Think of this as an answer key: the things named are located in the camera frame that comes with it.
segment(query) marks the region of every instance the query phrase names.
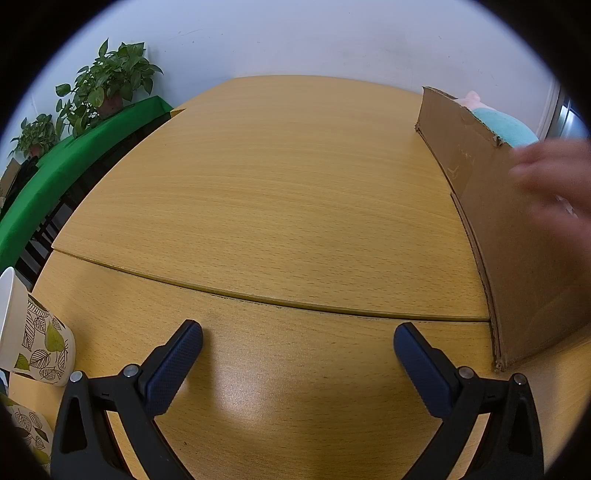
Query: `paper cup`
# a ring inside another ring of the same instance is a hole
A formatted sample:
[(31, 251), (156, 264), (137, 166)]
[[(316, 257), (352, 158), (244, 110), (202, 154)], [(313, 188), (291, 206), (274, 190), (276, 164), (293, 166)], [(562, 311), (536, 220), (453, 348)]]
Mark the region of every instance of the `paper cup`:
[(74, 369), (72, 331), (8, 267), (0, 276), (0, 367), (61, 387)]
[(40, 413), (19, 405), (1, 393), (0, 403), (4, 404), (8, 410), (14, 426), (33, 452), (35, 458), (43, 465), (47, 473), (49, 473), (53, 432), (45, 417)]

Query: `human hand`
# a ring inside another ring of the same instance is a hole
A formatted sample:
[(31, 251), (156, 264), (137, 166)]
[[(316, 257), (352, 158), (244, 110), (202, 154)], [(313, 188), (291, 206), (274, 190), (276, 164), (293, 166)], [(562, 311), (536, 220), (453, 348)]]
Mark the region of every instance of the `human hand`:
[[(591, 269), (591, 142), (546, 140), (514, 148), (513, 155), (517, 165), (509, 175), (537, 196), (532, 221)], [(556, 196), (566, 199), (574, 214)]]

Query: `cardboard box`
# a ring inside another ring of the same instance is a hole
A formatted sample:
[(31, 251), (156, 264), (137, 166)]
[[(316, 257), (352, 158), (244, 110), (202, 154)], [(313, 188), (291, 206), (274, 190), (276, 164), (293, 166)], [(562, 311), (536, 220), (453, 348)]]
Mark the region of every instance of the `cardboard box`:
[(2, 178), (0, 179), (0, 208), (4, 206), (4, 201), (10, 191), (10, 187), (17, 178), (18, 171), (21, 169), (21, 165), (17, 162), (14, 157), (8, 163)]
[(591, 319), (588, 274), (528, 219), (508, 179), (511, 147), (453, 97), (425, 87), (416, 130), (447, 177), (491, 315), (495, 368), (557, 343)]

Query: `green tablecloth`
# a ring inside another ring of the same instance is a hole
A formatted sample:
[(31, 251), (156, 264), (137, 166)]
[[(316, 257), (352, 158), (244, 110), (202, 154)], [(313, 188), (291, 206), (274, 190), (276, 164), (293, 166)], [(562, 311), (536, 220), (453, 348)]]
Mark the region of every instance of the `green tablecloth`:
[(74, 139), (59, 142), (0, 220), (0, 272), (14, 266), (33, 233), (66, 190), (98, 158), (128, 135), (172, 110), (158, 96), (127, 106)]

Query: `wooden table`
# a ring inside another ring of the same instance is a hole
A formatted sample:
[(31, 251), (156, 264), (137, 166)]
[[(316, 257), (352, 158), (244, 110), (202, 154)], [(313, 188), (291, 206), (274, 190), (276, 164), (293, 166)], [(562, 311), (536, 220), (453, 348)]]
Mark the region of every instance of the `wooden table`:
[[(91, 377), (142, 361), (185, 318), (203, 325), (157, 419), (195, 478), (402, 477), (438, 425), (394, 355), (402, 319), (429, 320), (416, 325), (434, 346), (492, 376), (482, 286), (413, 130), (419, 105), (350, 80), (227, 82), (120, 161), (54, 243), (34, 294)], [(520, 368), (547, 461), (589, 399), (589, 333)], [(14, 376), (10, 390), (55, 421), (60, 389)]]
[(414, 131), (420, 103), (353, 80), (231, 80), (134, 148), (53, 246), (234, 298), (487, 320), (449, 186)]
[[(91, 377), (141, 362), (185, 318), (204, 327), (197, 363), (157, 423), (195, 478), (401, 478), (438, 421), (392, 349), (400, 323), (219, 297), (54, 252), (35, 296), (72, 326), (76, 368)], [(416, 322), (457, 365), (491, 373), (485, 322)], [(530, 379), (551, 461), (591, 391), (591, 329), (519, 370)], [(63, 389), (11, 377), (10, 396), (54, 425)], [(145, 478), (122, 426), (115, 433)], [(452, 478), (467, 468), (485, 419)]]

